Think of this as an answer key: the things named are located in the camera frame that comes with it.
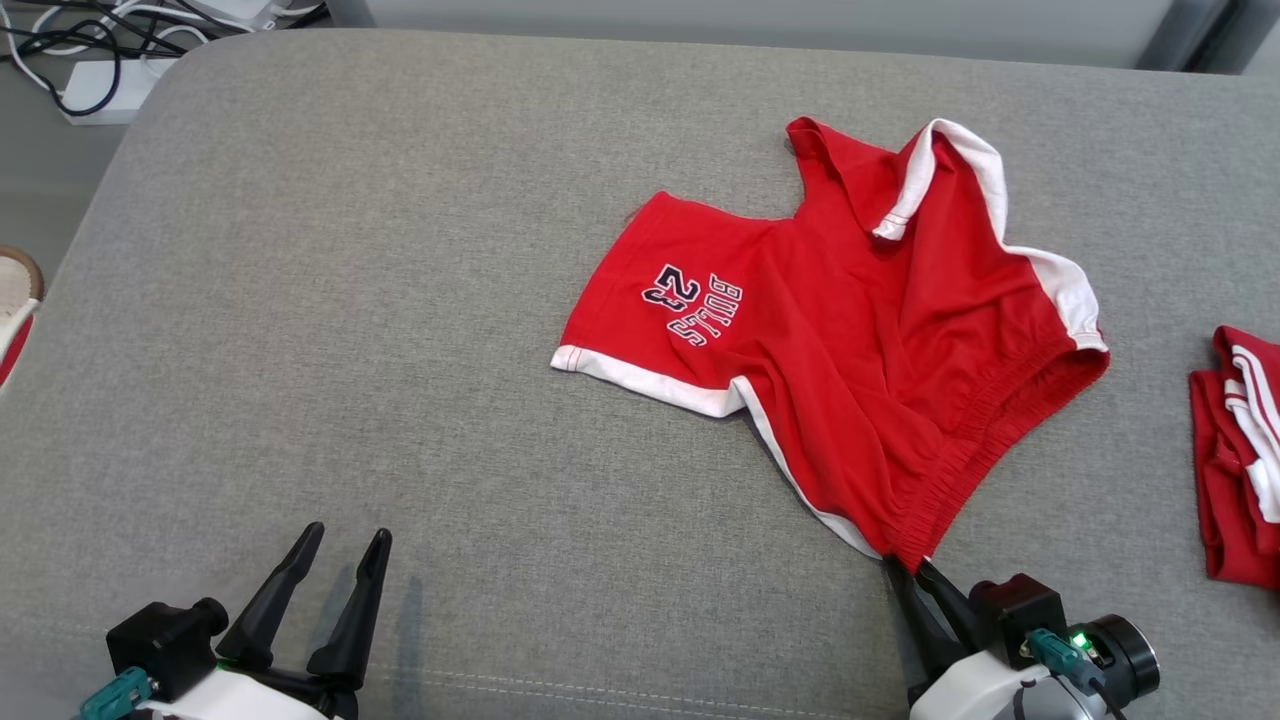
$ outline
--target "black cable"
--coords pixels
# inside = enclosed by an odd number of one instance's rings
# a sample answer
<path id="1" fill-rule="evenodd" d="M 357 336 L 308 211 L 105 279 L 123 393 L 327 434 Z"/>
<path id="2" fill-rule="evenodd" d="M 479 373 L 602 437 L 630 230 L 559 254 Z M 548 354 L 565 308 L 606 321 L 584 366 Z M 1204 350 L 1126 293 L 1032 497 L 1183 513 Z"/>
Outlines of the black cable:
<path id="1" fill-rule="evenodd" d="M 20 5 L 40 5 L 41 8 L 79 8 L 82 10 L 92 10 L 93 6 L 88 4 L 88 0 L 9 0 L 10 3 L 18 3 Z"/>
<path id="2" fill-rule="evenodd" d="M 161 0 L 161 1 L 156 3 L 155 5 L 157 8 L 163 8 L 164 3 Z M 189 20 L 189 19 L 186 19 L 186 18 L 175 18 L 173 15 L 166 15 L 164 13 L 156 13 L 155 10 L 132 10 L 129 13 L 129 15 L 131 17 L 136 15 L 136 17 L 140 17 L 140 18 L 142 18 L 145 20 L 157 20 L 157 22 L 161 22 L 161 23 L 169 23 L 170 26 L 192 26 L 192 23 L 198 23 L 200 22 L 200 20 Z M 215 41 L 215 40 L 221 40 L 223 37 L 227 37 L 224 35 L 218 35 L 218 33 L 215 33 L 211 29 L 204 29 L 204 28 L 201 28 L 200 32 L 205 33 L 205 37 L 207 37 L 210 42 Z M 183 53 L 189 53 L 189 50 L 183 50 Z"/>
<path id="3" fill-rule="evenodd" d="M 1094 678 L 1094 679 L 1089 680 L 1089 687 L 1092 687 L 1093 689 L 1098 691 L 1098 697 L 1101 697 L 1102 702 L 1105 702 L 1107 705 L 1107 710 L 1111 712 L 1111 715 L 1116 720 L 1128 720 L 1124 716 L 1124 712 L 1120 712 L 1120 706 L 1116 705 L 1115 698 L 1111 697 L 1111 693 L 1107 692 L 1107 687 L 1106 685 L 1103 685 L 1102 683 L 1098 682 L 1097 678 Z"/>
<path id="4" fill-rule="evenodd" d="M 312 26 L 328 17 L 329 17 L 329 4 L 321 3 L 320 5 L 316 5 L 315 10 L 311 10 L 310 13 L 302 15 L 284 29 L 301 29 L 307 26 Z"/>
<path id="5" fill-rule="evenodd" d="M 123 27 L 124 29 L 132 32 L 133 35 L 136 35 L 136 36 L 138 36 L 138 37 L 141 37 L 143 40 L 150 40 L 151 42 L 159 45 L 160 47 L 168 47 L 169 50 L 173 50 L 174 53 L 186 53 L 187 51 L 186 47 L 183 47 L 180 45 L 174 45 L 173 42 L 169 42 L 168 40 L 165 40 L 163 37 L 156 37 L 156 36 L 151 35 L 150 32 L 140 28 L 138 26 L 131 23 L 129 20 L 122 18 L 120 15 L 116 15 L 115 13 L 111 12 L 111 8 L 108 8 L 106 5 L 104 5 L 102 3 L 100 3 L 99 0 L 88 0 L 88 3 L 91 5 L 93 5 L 97 9 L 99 13 L 102 13 L 108 18 L 111 18 L 113 20 L 115 20 L 115 24 Z"/>
<path id="6" fill-rule="evenodd" d="M 218 18 L 214 18 L 209 13 L 205 13 L 204 10 L 201 10 L 200 8 L 192 5 L 191 3 L 187 3 L 187 0 L 173 0 L 173 1 L 174 1 L 175 5 L 178 5 L 179 8 L 187 10 L 188 13 L 191 13 L 193 15 L 200 15 L 200 18 L 204 19 L 209 24 L 218 26 L 218 27 L 220 27 L 223 29 L 228 29 L 228 31 L 238 33 L 238 35 L 246 32 L 242 28 L 238 28 L 236 26 L 229 26 L 229 24 L 219 20 Z"/>
<path id="7" fill-rule="evenodd" d="M 156 0 L 156 8 L 161 8 L 161 6 L 164 6 L 164 0 Z M 155 35 L 157 24 L 160 24 L 160 15 L 152 14 L 151 15 L 151 24 L 147 26 L 147 32 Z M 150 40 L 143 40 L 142 45 L 138 46 L 138 50 L 146 53 L 147 47 L 150 47 L 150 46 L 151 46 L 151 41 Z"/>
<path id="8" fill-rule="evenodd" d="M 58 109 L 61 110 L 63 114 L 70 115 L 73 118 L 82 118 L 84 115 L 92 115 L 93 113 L 101 110 L 102 108 L 106 108 L 108 104 L 111 102 L 111 99 L 115 97 L 115 92 L 118 90 L 120 90 L 120 55 L 122 55 L 122 53 L 120 53 L 119 44 L 115 42 L 115 33 L 111 32 L 111 28 L 106 27 L 105 24 L 102 24 L 102 23 L 100 23 L 97 20 L 82 20 L 82 22 L 76 23 L 70 28 L 68 28 L 68 32 L 78 32 L 79 28 L 88 27 L 88 26 L 93 26 L 93 27 L 97 27 L 99 29 L 101 29 L 102 31 L 102 37 L 104 38 L 110 38 L 110 45 L 113 47 L 113 53 L 111 53 L 111 60 L 113 60 L 113 67 L 111 67 L 111 87 L 108 88 L 106 95 L 104 95 L 102 99 L 99 100 L 95 105 L 91 105 L 91 106 L 84 108 L 82 110 L 73 110 L 73 109 L 68 108 L 67 105 L 63 104 L 63 97 L 61 97 L 61 95 L 58 95 L 58 88 L 54 87 L 54 83 L 50 82 L 50 79 L 46 78 L 45 76 L 42 76 L 42 74 L 32 70 L 32 74 L 35 74 L 40 79 L 40 82 L 45 83 L 45 90 L 47 90 L 49 95 L 54 99 L 54 105 L 58 105 Z"/>
<path id="9" fill-rule="evenodd" d="M 92 47 L 95 50 L 114 51 L 114 46 L 110 42 L 88 33 L 76 32 L 70 29 L 46 29 L 41 32 L 31 32 L 18 28 L 3 28 L 3 29 L 5 29 L 12 35 L 27 38 L 22 45 L 18 46 L 18 55 L 23 58 L 35 55 L 36 53 L 40 53 L 46 47 L 54 47 L 56 45 L 78 45 L 83 47 Z M 142 50 L 136 47 L 120 47 L 119 50 L 120 54 L 128 59 L 137 58 L 142 54 Z M 168 50 L 151 50 L 147 53 L 147 55 L 155 58 L 180 58 L 182 53 L 170 53 Z M 6 63 L 9 60 L 13 60 L 13 55 L 9 54 L 0 55 L 0 63 Z"/>

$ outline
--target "white side stripe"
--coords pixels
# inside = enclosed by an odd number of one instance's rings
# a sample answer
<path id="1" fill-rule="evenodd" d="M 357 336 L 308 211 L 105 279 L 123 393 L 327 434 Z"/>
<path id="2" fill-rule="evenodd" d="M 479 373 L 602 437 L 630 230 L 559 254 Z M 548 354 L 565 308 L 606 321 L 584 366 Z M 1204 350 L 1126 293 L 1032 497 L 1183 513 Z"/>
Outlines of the white side stripe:
<path id="1" fill-rule="evenodd" d="M 773 454 L 773 460 L 778 464 L 778 468 L 782 469 L 782 474 L 787 477 L 787 482 L 791 483 L 792 488 L 795 488 L 796 495 L 800 496 L 800 501 L 804 502 L 805 507 L 817 515 L 818 519 L 822 520 L 823 525 L 831 528 L 831 532 L 836 533 L 840 539 L 854 546 L 854 548 L 863 555 L 879 560 L 879 553 L 872 550 L 870 543 L 867 542 L 863 533 L 858 530 L 858 525 L 854 525 L 846 518 L 840 515 L 822 512 L 814 507 L 812 502 L 809 502 L 808 497 L 804 496 L 804 491 L 801 491 L 800 486 L 796 484 L 795 475 L 791 474 L 791 468 L 787 466 L 787 459 L 782 456 L 782 447 L 778 446 L 777 438 L 773 437 L 773 428 L 769 425 L 769 416 L 764 414 L 764 406 L 760 405 L 760 398 L 755 396 L 755 388 L 751 387 L 750 380 L 748 380 L 744 375 L 739 375 L 731 380 L 731 387 L 737 389 L 739 395 L 746 400 L 746 407 L 751 411 L 751 419 L 755 420 L 755 428 L 760 432 L 760 437 L 764 438 L 764 445 L 769 446 L 769 452 Z"/>
<path id="2" fill-rule="evenodd" d="M 969 128 L 941 118 L 924 126 L 919 140 L 915 141 L 915 147 L 911 149 L 911 156 L 906 161 L 906 178 L 902 181 L 897 202 L 881 220 L 874 234 L 884 240 L 901 240 L 906 232 L 906 223 L 920 209 L 920 202 L 924 201 L 924 195 L 933 182 L 933 173 L 938 164 L 933 155 L 934 132 L 951 141 L 960 156 L 973 168 L 974 176 L 978 178 L 978 187 L 982 188 L 982 196 L 987 204 L 987 217 L 991 219 L 991 229 L 996 236 L 996 242 L 1010 255 L 1021 255 L 1030 261 L 1044 295 L 1057 307 L 1066 334 L 1075 340 L 1075 345 L 1080 350 L 1106 352 L 1107 345 L 1102 341 L 1102 334 L 1098 333 L 1098 299 L 1093 295 L 1093 287 L 1089 286 L 1089 278 L 1084 275 L 1084 270 L 1053 252 L 1005 245 L 1005 225 L 1009 218 L 1005 164 L 1000 152 Z"/>
<path id="3" fill-rule="evenodd" d="M 1244 386 L 1229 379 L 1225 391 L 1226 409 L 1235 416 L 1235 424 L 1240 427 L 1244 438 L 1258 455 L 1254 462 L 1245 466 L 1253 493 L 1258 496 L 1258 510 L 1267 523 L 1280 523 L 1280 456 L 1271 450 L 1271 443 L 1253 416 L 1249 402 L 1243 400 L 1247 395 Z"/>
<path id="4" fill-rule="evenodd" d="M 1276 411 L 1276 400 L 1271 395 L 1271 383 L 1267 382 L 1262 363 L 1249 348 L 1233 345 L 1231 364 L 1239 368 L 1240 374 L 1244 375 L 1244 396 L 1248 398 L 1249 414 L 1257 421 L 1265 445 L 1270 446 L 1272 456 L 1280 457 L 1280 437 L 1276 437 L 1276 428 L 1280 428 L 1280 411 Z M 1258 450 L 1258 455 L 1262 455 L 1261 450 Z"/>
<path id="5" fill-rule="evenodd" d="M 745 407 L 742 397 L 736 392 L 691 386 L 575 345 L 562 345 L 556 350 L 556 355 L 552 356 L 552 368 L 585 373 L 593 378 L 620 384 L 632 392 L 712 418 L 723 418 Z"/>

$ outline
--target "floor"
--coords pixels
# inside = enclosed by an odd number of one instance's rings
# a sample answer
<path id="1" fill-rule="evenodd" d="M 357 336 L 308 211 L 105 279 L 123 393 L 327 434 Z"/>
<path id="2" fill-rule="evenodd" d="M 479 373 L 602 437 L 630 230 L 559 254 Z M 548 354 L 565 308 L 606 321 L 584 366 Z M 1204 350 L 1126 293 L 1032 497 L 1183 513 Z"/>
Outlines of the floor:
<path id="1" fill-rule="evenodd" d="M 29 14 L 13 13 L 29 24 Z M 55 85 L 70 61 L 32 63 Z M 10 63 L 0 65 L 0 243 L 26 250 L 47 281 L 56 274 L 124 126 L 72 126 Z"/>

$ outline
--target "gray couch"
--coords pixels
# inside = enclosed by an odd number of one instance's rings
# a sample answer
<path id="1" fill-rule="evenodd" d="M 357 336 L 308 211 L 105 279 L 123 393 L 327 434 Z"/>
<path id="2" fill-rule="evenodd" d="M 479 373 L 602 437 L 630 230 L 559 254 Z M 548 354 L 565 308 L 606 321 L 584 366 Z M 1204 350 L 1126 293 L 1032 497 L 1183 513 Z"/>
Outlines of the gray couch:
<path id="1" fill-rule="evenodd" d="M 1220 323 L 1280 338 L 1277 111 L 1262 81 L 916 56 L 212 44 L 129 131 L 0 397 L 0 685 L 69 716 L 110 676 L 106 628 L 238 611 L 320 519 L 276 657 L 321 644 L 390 528 L 367 717 L 904 715 L 881 569 L 745 418 L 548 361 L 655 190 L 786 215 L 791 118 L 896 149 L 946 117 L 1004 152 L 1011 242 L 1089 273 L 1114 364 L 936 561 L 1137 623 L 1164 687 L 1132 717 L 1272 716 L 1280 600 L 1204 577 L 1187 373 Z"/>

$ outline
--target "red shorts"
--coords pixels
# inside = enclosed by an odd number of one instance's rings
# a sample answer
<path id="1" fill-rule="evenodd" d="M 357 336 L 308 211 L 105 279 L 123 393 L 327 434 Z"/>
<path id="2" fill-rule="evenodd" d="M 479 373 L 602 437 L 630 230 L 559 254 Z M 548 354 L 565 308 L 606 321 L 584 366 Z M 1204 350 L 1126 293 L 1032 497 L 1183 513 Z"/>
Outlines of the red shorts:
<path id="1" fill-rule="evenodd" d="M 1228 410 L 1222 375 L 1190 375 L 1196 491 L 1208 577 L 1280 589 L 1280 525 L 1267 523 L 1248 470 L 1253 446 Z"/>
<path id="2" fill-rule="evenodd" d="M 810 510 L 911 570 L 987 470 L 1107 366 L 1080 268 L 1004 242 L 1000 155 L 929 123 L 890 152 L 801 118 L 805 197 L 749 219 L 659 192 L 552 366 L 712 416 L 748 409 Z"/>

